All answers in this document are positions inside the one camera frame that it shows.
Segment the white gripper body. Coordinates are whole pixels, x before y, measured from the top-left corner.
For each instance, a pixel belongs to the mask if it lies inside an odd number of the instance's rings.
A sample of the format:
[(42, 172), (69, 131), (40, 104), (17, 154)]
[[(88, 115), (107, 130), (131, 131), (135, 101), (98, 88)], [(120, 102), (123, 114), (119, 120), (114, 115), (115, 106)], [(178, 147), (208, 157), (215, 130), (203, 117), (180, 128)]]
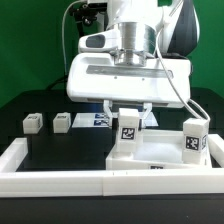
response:
[(145, 32), (106, 31), (79, 40), (67, 94), (73, 101), (180, 108), (190, 100), (191, 62), (151, 53)]

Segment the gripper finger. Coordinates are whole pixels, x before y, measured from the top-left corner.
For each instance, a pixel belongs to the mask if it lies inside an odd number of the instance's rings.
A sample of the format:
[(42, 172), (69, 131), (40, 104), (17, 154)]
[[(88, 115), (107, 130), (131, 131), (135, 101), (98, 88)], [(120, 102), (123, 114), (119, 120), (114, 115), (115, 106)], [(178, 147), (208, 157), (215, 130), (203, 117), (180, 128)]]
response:
[(103, 101), (103, 111), (107, 115), (109, 121), (108, 126), (112, 129), (118, 128), (118, 114), (111, 111), (113, 103), (110, 100)]
[(145, 129), (147, 127), (151, 127), (152, 124), (153, 124), (152, 104), (144, 103), (142, 111), (140, 112), (139, 128)]

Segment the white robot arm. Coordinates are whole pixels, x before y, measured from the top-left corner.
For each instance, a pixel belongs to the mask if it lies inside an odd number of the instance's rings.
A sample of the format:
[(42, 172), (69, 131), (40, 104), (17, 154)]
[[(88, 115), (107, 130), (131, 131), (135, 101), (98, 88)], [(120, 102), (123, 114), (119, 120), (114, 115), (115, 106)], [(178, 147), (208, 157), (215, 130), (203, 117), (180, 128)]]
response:
[(191, 62), (199, 24), (192, 0), (86, 0), (84, 21), (98, 20), (98, 32), (79, 39), (67, 94), (73, 101), (181, 108), (190, 101)]

